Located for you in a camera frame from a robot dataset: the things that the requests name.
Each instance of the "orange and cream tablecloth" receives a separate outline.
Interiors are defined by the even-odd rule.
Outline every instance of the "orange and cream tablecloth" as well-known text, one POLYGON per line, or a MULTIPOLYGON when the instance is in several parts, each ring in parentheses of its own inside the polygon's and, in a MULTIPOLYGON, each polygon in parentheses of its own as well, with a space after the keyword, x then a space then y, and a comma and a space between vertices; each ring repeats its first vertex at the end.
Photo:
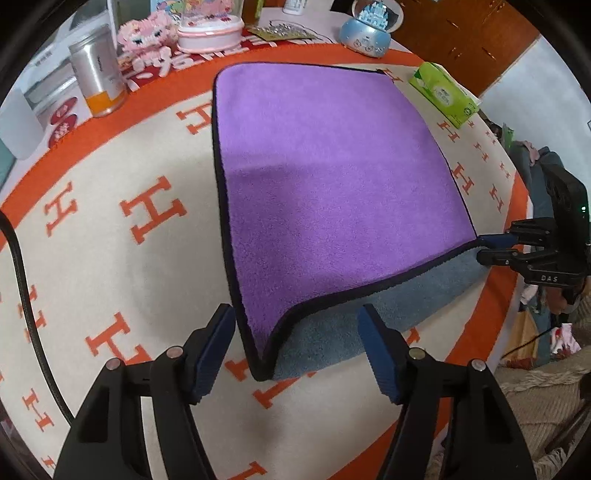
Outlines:
MULTIPOLYGON (((173 66, 138 84, 112 115, 63 135, 2 204, 21 242, 41 341, 73 412, 106 360, 153 359, 182 345, 219 303, 230 303, 211 87, 220 69, 243 61, 386 70, 447 158, 477 233, 502 232, 527 215, 527 192, 483 121, 475 116, 456 129, 408 84, 421 63, 411 53, 390 50, 374 60, 340 45, 287 44, 173 66)), ((4 240, 0 272, 0 398, 52 474, 68 425, 25 331, 4 240)), ((465 364, 480 357, 494 368, 519 289, 516 273, 493 268, 485 281, 405 335, 438 359, 465 364)), ((143 406, 152 473, 164 479, 149 399, 143 406)), ((365 355, 313 377, 257 383, 238 332, 211 395, 193 409, 217 477, 234 480, 371 480, 399 412, 380 394, 365 355)), ((440 437, 445 425, 441 419, 440 437)))

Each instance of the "metal screw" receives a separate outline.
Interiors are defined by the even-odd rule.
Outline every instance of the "metal screw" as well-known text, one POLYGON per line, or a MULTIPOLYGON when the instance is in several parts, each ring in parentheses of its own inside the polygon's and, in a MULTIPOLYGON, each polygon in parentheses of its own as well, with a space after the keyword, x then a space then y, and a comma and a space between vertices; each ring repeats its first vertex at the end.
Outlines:
POLYGON ((486 370, 486 364, 480 359, 475 359, 472 360, 472 368, 474 370, 478 370, 479 372, 483 372, 486 370))
POLYGON ((168 350, 166 350, 166 356, 168 358, 178 358, 183 354, 183 347, 181 346, 172 346, 168 350))
POLYGON ((120 365, 121 360, 119 360, 118 358, 109 358, 107 360, 107 363, 105 364, 105 367, 107 367, 107 370, 117 370, 120 365))
POLYGON ((408 351, 408 354, 410 355, 410 358, 412 358, 413 360, 422 360, 423 358, 425 358, 426 355, 425 350, 417 346, 412 347, 408 351))

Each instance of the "white wall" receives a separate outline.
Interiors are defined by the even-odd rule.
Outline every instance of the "white wall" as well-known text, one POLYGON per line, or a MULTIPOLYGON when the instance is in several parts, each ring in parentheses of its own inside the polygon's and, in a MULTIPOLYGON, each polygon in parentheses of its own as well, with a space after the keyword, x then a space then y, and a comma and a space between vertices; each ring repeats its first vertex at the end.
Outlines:
POLYGON ((515 130, 516 140, 549 146, 591 194, 591 104, 545 38, 482 95, 482 110, 515 130))

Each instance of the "metal canister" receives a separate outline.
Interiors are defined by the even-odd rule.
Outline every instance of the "metal canister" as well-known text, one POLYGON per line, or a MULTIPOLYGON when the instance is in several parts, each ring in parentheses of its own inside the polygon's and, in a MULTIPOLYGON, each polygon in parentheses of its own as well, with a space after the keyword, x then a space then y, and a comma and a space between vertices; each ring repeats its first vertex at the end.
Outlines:
POLYGON ((125 101, 127 90, 108 25, 70 45, 70 61, 93 116, 108 115, 125 101))

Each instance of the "wooden cabinet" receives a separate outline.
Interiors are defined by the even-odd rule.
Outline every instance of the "wooden cabinet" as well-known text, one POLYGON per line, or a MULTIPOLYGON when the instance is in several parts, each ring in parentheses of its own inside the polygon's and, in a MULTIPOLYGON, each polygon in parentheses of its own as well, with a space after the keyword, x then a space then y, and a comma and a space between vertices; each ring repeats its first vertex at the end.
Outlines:
POLYGON ((395 40, 443 65, 480 95, 533 43, 538 31, 505 0, 402 0, 395 40))

